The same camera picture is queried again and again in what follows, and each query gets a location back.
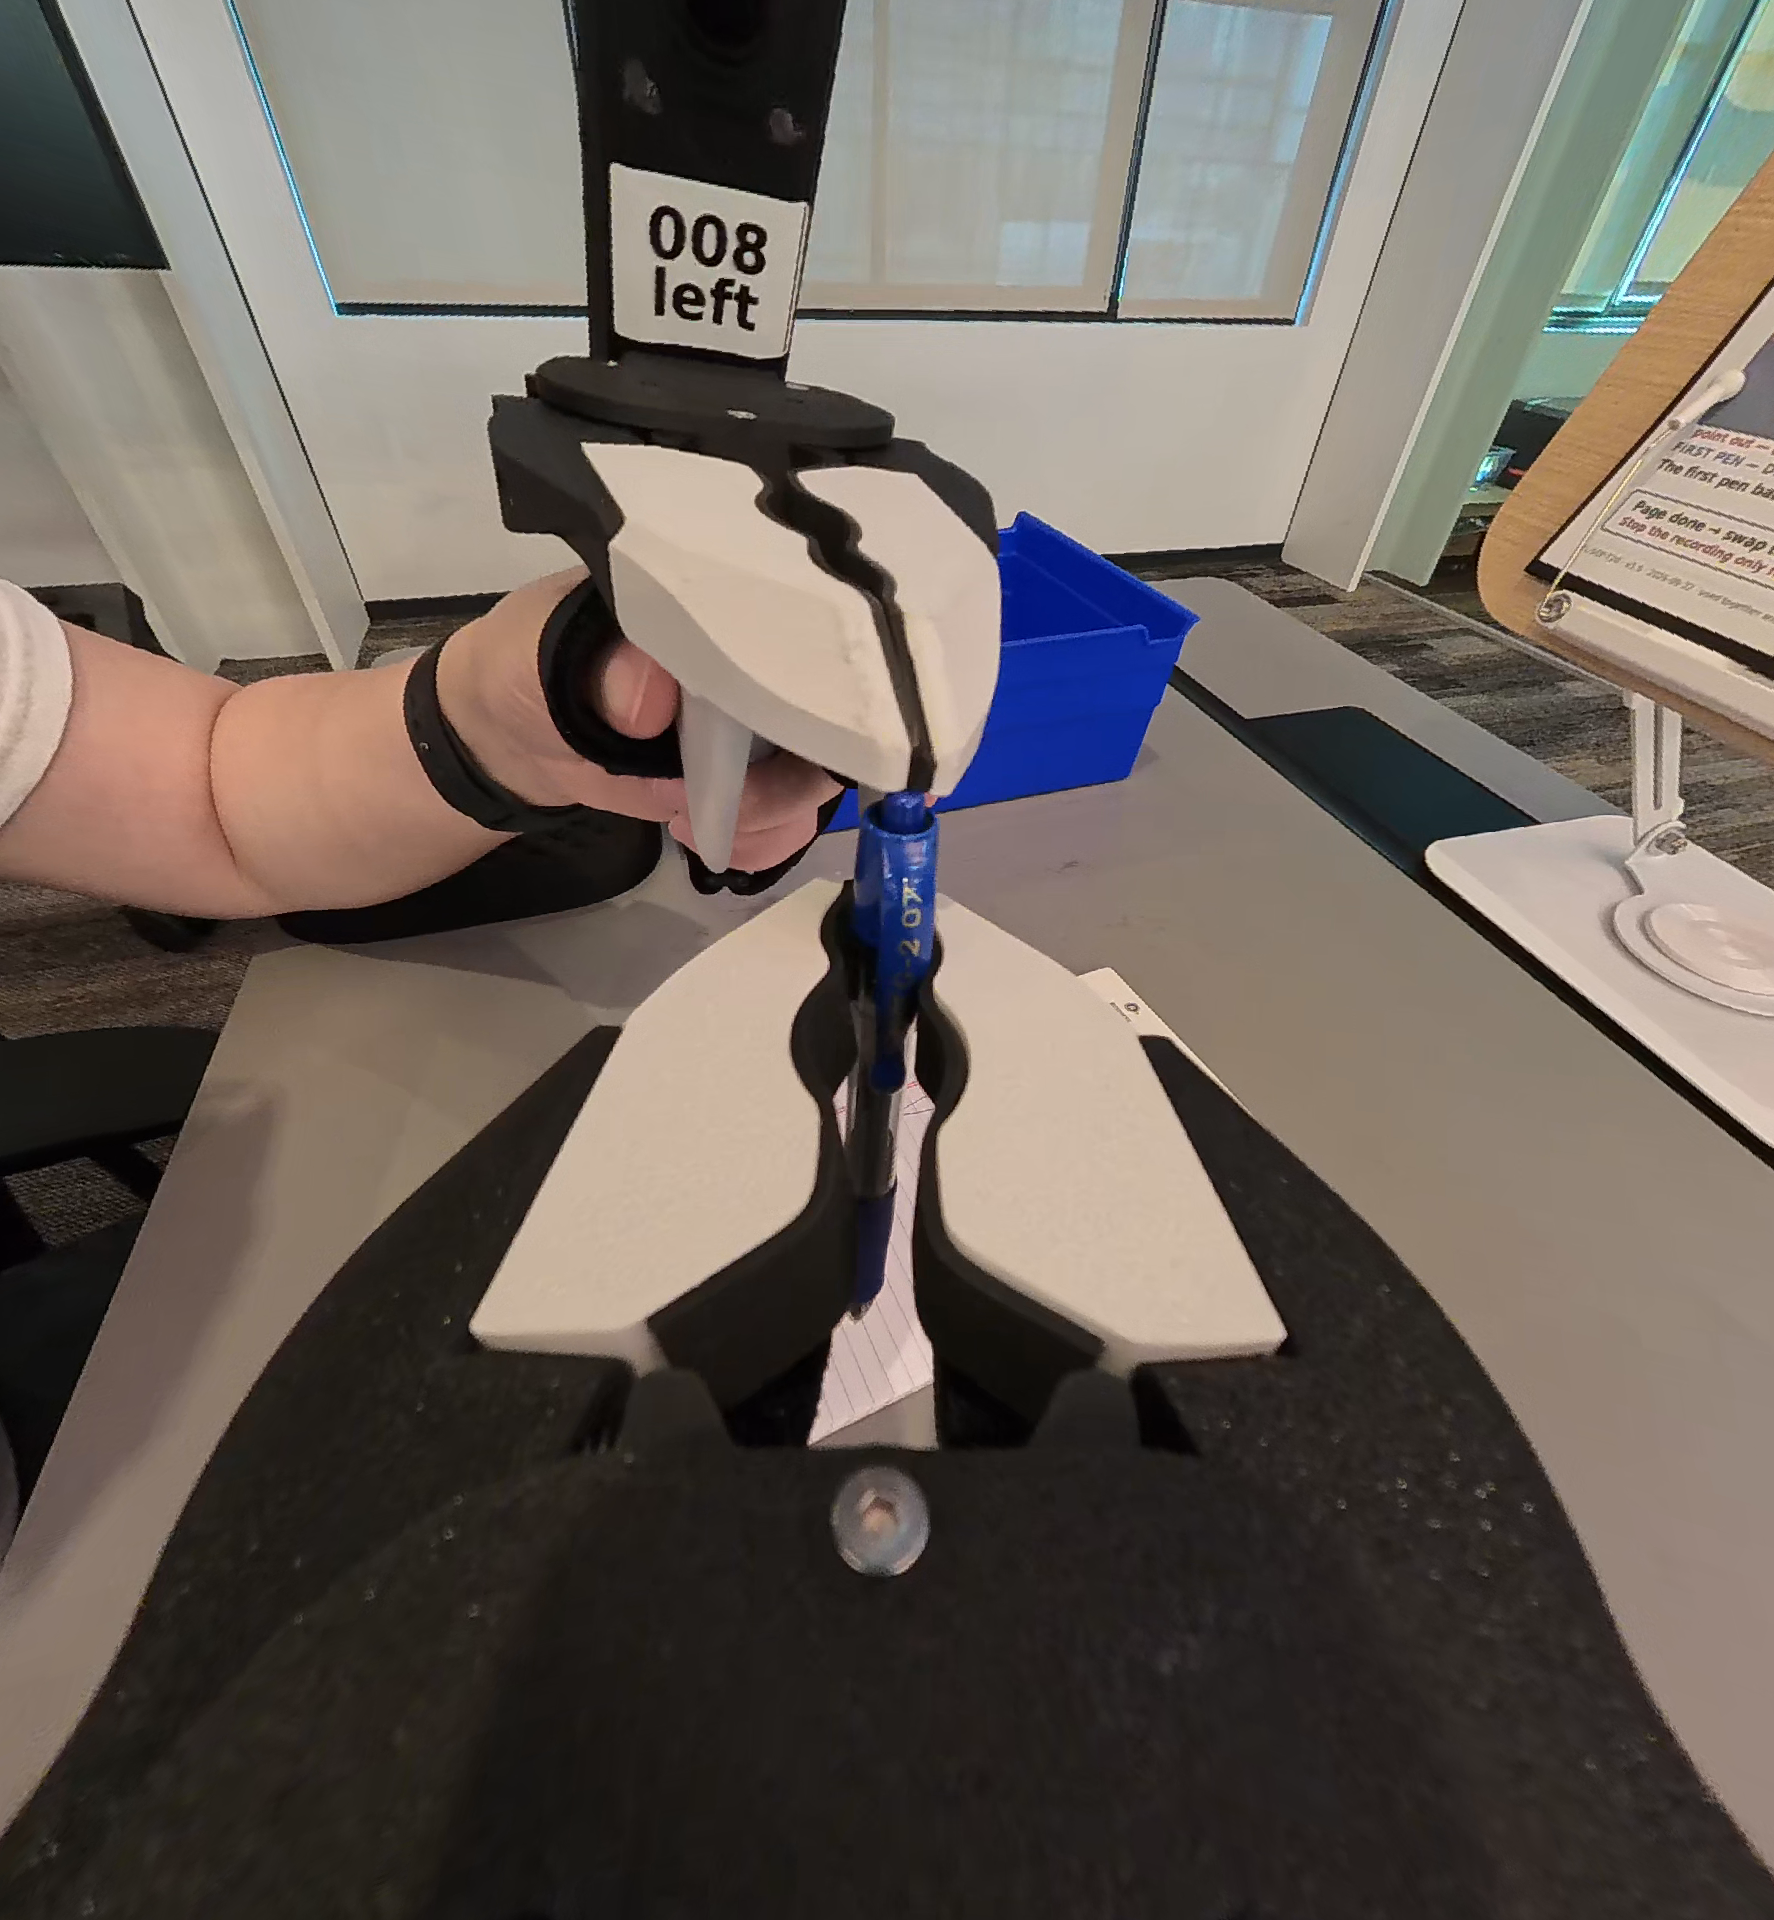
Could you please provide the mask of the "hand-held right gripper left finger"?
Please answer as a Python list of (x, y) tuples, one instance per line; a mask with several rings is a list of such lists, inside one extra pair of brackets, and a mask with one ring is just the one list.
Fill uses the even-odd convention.
[(482, 1347), (687, 1371), (740, 1444), (806, 1442), (856, 1260), (845, 905), (801, 883), (636, 1006), (474, 1309)]

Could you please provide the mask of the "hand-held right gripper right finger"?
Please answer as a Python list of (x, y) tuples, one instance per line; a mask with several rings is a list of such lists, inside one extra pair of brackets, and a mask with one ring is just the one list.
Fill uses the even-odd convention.
[(1059, 1382), (1272, 1359), (1287, 1331), (1183, 1118), (1219, 1091), (1091, 985), (944, 900), (914, 1297), (941, 1447), (1025, 1442)]

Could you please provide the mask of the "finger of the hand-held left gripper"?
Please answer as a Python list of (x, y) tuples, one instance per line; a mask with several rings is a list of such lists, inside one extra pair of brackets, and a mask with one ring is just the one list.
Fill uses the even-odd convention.
[(608, 578), (622, 630), (682, 690), (856, 782), (922, 782), (917, 687), (892, 588), (815, 561), (762, 511), (755, 467), (692, 448), (590, 443), (620, 513)]
[(847, 513), (886, 572), (910, 641), (934, 774), (950, 794), (980, 745), (999, 670), (996, 547), (929, 480), (895, 467), (808, 467), (801, 489)]

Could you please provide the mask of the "white lined legal notepad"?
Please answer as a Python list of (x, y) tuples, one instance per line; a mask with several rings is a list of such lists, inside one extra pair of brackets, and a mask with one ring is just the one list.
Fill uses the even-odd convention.
[(871, 1304), (832, 1331), (808, 1435), (813, 1447), (934, 1446), (934, 1360), (914, 1285), (919, 1149), (931, 1113), (931, 1096), (910, 1084), (898, 1128), (895, 1224), (885, 1244), (883, 1284)]

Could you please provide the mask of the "person's left forearm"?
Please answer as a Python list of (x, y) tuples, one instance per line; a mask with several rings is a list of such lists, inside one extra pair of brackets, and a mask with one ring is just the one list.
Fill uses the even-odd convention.
[(0, 878), (196, 917), (383, 902), (506, 840), (441, 801), (404, 671), (233, 685), (0, 579)]

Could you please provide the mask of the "person's left hand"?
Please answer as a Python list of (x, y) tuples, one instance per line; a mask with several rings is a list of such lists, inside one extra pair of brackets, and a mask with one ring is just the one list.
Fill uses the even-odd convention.
[[(685, 849), (692, 847), (689, 794), (678, 779), (608, 774), (576, 755), (554, 724), (540, 683), (538, 639), (547, 615), (574, 588), (583, 566), (544, 574), (513, 588), (441, 646), (438, 692), (467, 752), (498, 786), (538, 804), (581, 804), (646, 820)], [(796, 755), (750, 763), (735, 821), (730, 866), (762, 871), (808, 847), (820, 811), (840, 786)]]

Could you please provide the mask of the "blue plastic bin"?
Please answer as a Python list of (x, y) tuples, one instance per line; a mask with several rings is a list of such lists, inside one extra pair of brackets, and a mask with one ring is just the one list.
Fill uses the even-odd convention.
[(1002, 528), (997, 572), (994, 700), (943, 811), (1122, 781), (1195, 625), (1159, 588), (1028, 513)]

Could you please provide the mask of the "large glass window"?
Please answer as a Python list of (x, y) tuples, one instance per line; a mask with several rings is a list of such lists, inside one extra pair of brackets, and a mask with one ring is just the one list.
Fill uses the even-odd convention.
[[(844, 8), (801, 310), (1298, 322), (1393, 3)], [(586, 303), (544, 1), (240, 1), (341, 313)]]

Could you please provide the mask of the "black wristband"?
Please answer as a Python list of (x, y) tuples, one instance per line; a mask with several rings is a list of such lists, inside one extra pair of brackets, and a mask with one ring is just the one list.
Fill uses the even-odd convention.
[(424, 646), (402, 687), (404, 733), (440, 801), (482, 828), (508, 837), (559, 833), (574, 816), (593, 811), (585, 803), (521, 801), (475, 760), (441, 705), (438, 680), (446, 637)]

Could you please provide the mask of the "printed instruction sheet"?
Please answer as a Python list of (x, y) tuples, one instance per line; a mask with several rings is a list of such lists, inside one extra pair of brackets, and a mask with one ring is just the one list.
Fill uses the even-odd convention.
[(1531, 572), (1774, 680), (1774, 283)]

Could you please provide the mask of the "black wall screen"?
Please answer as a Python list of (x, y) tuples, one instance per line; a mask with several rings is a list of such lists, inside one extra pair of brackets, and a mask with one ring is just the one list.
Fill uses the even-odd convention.
[(51, 1), (0, 1), (0, 267), (168, 267)]

